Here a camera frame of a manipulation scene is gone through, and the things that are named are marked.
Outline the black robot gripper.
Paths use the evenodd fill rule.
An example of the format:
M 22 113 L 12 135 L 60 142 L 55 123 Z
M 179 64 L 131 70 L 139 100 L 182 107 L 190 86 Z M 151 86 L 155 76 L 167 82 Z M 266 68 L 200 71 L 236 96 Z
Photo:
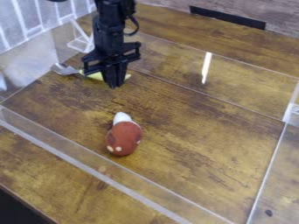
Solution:
M 126 82 L 127 62 L 140 59 L 140 42 L 124 42 L 136 35 L 134 17 L 136 0 L 95 0 L 98 13 L 92 19 L 95 49 L 82 58 L 84 74 L 103 72 L 104 82 L 115 89 Z

